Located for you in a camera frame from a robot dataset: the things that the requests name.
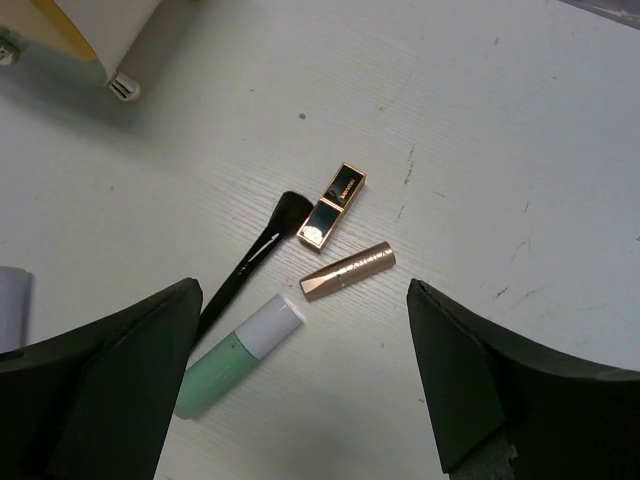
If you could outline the green tube white cap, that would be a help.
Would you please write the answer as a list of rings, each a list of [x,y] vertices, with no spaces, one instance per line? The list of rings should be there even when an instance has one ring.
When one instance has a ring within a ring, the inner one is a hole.
[[[174,414],[181,419],[202,415],[302,324],[287,300],[272,297],[186,370]]]

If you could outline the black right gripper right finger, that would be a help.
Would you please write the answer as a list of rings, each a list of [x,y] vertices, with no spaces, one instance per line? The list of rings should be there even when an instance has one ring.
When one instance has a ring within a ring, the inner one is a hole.
[[[407,308],[448,477],[638,477],[637,371],[534,342],[418,279]]]

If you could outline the lilac tube white cap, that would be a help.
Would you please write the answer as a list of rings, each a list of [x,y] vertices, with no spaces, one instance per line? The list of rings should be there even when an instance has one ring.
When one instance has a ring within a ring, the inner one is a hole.
[[[1,267],[1,353],[24,344],[31,299],[32,274],[17,267]]]

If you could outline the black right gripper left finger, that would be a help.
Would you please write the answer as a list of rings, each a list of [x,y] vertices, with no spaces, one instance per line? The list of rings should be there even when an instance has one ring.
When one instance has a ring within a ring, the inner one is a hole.
[[[153,478],[202,302],[185,278],[2,354],[2,478]]]

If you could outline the black angled makeup brush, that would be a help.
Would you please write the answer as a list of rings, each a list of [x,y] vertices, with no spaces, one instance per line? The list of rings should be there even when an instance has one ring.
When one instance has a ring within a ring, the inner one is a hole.
[[[218,322],[249,278],[279,243],[298,231],[312,208],[313,204],[299,193],[286,191],[281,195],[262,233],[203,309],[192,348]]]

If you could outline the cream round drawer organizer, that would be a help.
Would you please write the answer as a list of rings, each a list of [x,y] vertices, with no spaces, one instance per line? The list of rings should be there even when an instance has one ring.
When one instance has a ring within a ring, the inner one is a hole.
[[[32,64],[122,102],[141,95],[120,70],[159,0],[14,0],[1,3],[1,66]]]

